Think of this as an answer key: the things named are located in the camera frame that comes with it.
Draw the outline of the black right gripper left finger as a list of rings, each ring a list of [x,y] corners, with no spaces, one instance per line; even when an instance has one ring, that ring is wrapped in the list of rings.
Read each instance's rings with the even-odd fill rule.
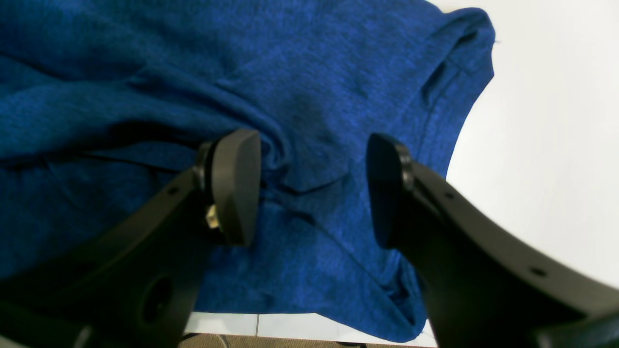
[[[175,348],[219,245],[256,234],[261,137],[238,129],[126,220],[1,282],[1,337],[19,348]]]

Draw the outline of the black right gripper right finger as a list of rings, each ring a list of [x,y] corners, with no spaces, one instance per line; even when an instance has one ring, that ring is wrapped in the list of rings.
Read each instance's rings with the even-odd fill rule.
[[[485,216],[406,145],[366,149],[374,235],[415,269],[441,348],[616,348],[617,289],[564,266]]]

